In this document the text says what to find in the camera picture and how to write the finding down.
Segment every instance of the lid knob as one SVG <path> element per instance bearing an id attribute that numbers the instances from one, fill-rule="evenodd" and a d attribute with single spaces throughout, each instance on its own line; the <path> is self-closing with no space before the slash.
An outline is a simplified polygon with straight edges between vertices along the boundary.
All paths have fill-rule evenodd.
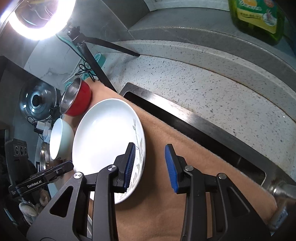
<path id="1" fill-rule="evenodd" d="M 37 107 L 38 105 L 40 105 L 41 102 L 41 97 L 39 95 L 34 95 L 32 98 L 32 105 Z"/>

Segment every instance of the white bowl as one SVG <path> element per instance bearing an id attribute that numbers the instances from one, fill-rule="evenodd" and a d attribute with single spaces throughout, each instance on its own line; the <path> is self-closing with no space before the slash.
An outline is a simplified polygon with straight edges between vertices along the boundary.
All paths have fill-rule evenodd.
<path id="1" fill-rule="evenodd" d="M 61 118 L 57 119 L 50 136 L 50 157 L 53 160 L 58 158 L 66 159 L 71 153 L 73 141 L 74 132 L 71 126 Z"/>

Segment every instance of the black tripod stand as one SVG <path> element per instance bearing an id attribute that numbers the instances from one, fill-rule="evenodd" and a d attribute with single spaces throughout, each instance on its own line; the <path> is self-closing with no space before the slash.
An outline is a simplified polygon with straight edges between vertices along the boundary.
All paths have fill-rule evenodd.
<path id="1" fill-rule="evenodd" d="M 123 48 L 123 47 L 121 47 L 119 45 L 107 42 L 105 40 L 98 39 L 98 38 L 86 37 L 84 34 L 82 34 L 80 32 L 80 27 L 79 26 L 71 28 L 67 32 L 67 35 L 72 40 L 72 43 L 77 46 L 80 53 L 82 54 L 82 56 L 84 57 L 86 62 L 89 64 L 89 66 L 92 68 L 92 70 L 94 71 L 94 73 L 96 74 L 98 79 L 106 87 L 110 88 L 111 90 L 113 90 L 115 92 L 116 92 L 116 90 L 115 90 L 114 86 L 111 84 L 110 80 L 105 75 L 104 71 L 101 69 L 101 67 L 99 66 L 99 64 L 95 60 L 92 53 L 89 51 L 89 49 L 88 49 L 85 42 L 95 44 L 95 45 L 100 45 L 100 46 L 107 47 L 107 48 L 110 48 L 110 49 L 114 49 L 114 50 L 120 51 L 122 53 L 127 53 L 127 54 L 132 55 L 132 56 L 136 56 L 136 57 L 140 56 L 140 54 L 138 54 L 138 53 L 136 53 L 134 51 L 128 50 L 126 48 Z"/>

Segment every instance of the stainless steel pot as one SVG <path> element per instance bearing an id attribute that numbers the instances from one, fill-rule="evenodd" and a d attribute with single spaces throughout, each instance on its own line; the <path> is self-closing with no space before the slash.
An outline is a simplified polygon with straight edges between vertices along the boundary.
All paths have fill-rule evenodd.
<path id="1" fill-rule="evenodd" d="M 58 164 L 61 164 L 62 162 L 63 160 L 61 159 L 56 159 L 56 160 L 51 159 L 49 154 L 49 144 L 46 142 L 43 142 L 40 149 L 40 170 L 43 171 L 45 169 L 49 169 Z"/>

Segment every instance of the kitchen sink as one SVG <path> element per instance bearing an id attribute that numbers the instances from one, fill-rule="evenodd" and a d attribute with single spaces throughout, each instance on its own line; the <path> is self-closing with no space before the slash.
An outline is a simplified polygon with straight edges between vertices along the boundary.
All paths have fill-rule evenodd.
<path id="1" fill-rule="evenodd" d="M 187 109 L 131 83 L 125 85 L 120 95 L 218 155 L 265 189 L 278 180 L 296 184 L 271 160 Z"/>

